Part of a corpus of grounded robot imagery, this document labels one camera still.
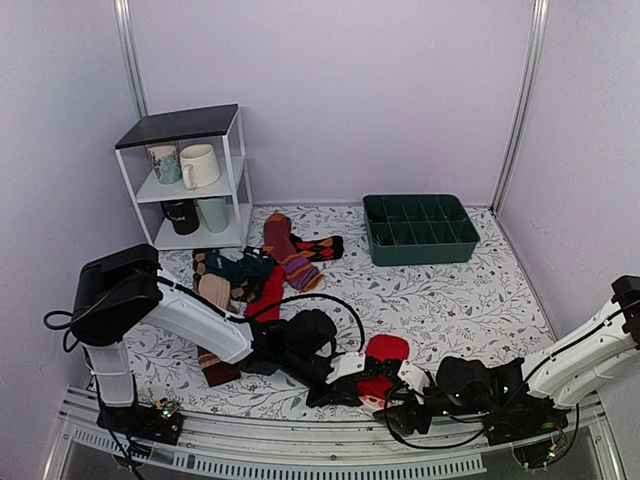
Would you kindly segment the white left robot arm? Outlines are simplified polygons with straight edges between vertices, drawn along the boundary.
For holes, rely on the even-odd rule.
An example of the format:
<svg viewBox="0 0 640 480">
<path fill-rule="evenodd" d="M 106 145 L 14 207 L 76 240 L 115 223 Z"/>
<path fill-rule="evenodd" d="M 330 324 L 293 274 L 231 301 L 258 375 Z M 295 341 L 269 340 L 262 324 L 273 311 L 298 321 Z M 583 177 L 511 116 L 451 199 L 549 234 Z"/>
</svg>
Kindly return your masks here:
<svg viewBox="0 0 640 480">
<path fill-rule="evenodd" d="M 261 323 L 220 308 L 160 271 L 148 244 L 86 264 L 79 276 L 70 331 L 87 350 L 100 398 L 128 434 L 148 426 L 136 400 L 125 335 L 147 323 L 174 333 L 247 373 L 282 371 L 309 389 L 307 404 L 360 405 L 360 386 L 381 375 L 396 377 L 398 358 L 361 351 L 319 355 L 335 343 L 335 325 L 322 311 L 303 310 L 290 320 Z"/>
</svg>

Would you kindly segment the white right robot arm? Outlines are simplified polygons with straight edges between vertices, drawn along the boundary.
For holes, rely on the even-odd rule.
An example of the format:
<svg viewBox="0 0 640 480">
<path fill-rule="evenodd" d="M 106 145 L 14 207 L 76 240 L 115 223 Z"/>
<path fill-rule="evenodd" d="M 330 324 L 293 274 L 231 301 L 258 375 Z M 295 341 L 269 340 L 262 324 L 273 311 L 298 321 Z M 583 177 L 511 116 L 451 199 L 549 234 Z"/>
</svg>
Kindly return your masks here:
<svg viewBox="0 0 640 480">
<path fill-rule="evenodd" d="M 403 362 L 375 419 L 402 439 L 436 417 L 466 416 L 492 445 L 566 428 L 568 412 L 639 354 L 639 279 L 621 276 L 612 290 L 581 327 L 506 364 L 447 356 L 430 375 Z"/>
</svg>

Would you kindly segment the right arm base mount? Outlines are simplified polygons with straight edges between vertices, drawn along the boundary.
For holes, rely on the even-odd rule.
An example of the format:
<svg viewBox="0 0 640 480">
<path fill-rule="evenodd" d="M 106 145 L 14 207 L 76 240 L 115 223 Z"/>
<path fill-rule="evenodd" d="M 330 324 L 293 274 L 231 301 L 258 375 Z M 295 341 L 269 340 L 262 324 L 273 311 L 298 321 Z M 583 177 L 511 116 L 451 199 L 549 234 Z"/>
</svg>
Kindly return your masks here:
<svg viewBox="0 0 640 480">
<path fill-rule="evenodd" d="M 516 462 L 526 470 L 541 470 L 563 460 L 576 443 L 580 407 L 557 409 L 550 400 L 533 399 L 504 406 L 482 420 L 491 446 L 544 436 L 541 443 L 512 448 Z"/>
</svg>

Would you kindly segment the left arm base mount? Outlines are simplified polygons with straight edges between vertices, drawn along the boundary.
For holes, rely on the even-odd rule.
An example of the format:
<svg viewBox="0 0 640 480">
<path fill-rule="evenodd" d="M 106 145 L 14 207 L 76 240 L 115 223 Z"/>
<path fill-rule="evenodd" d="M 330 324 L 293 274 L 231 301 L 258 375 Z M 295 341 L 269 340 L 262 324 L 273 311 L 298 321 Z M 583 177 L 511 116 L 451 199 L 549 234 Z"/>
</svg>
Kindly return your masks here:
<svg viewBox="0 0 640 480">
<path fill-rule="evenodd" d="M 176 446 L 184 423 L 179 403 L 162 398 L 151 406 L 138 402 L 136 390 L 128 406 L 107 406 L 98 380 L 96 393 L 99 406 L 97 425 L 110 433 L 120 433 L 131 439 L 143 439 Z"/>
</svg>

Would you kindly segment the red sock pair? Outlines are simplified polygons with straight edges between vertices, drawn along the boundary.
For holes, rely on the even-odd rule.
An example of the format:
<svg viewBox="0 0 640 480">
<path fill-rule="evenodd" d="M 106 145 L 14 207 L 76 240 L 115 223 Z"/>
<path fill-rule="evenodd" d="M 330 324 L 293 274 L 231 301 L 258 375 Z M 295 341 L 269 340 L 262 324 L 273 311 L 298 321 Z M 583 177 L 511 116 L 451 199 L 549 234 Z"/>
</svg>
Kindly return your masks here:
<svg viewBox="0 0 640 480">
<path fill-rule="evenodd" d="M 356 387 L 363 408 L 373 414 L 384 408 L 386 395 L 399 382 L 397 372 L 408 359 L 409 344 L 400 337 L 379 334 L 369 340 L 365 356 L 363 377 Z"/>
</svg>

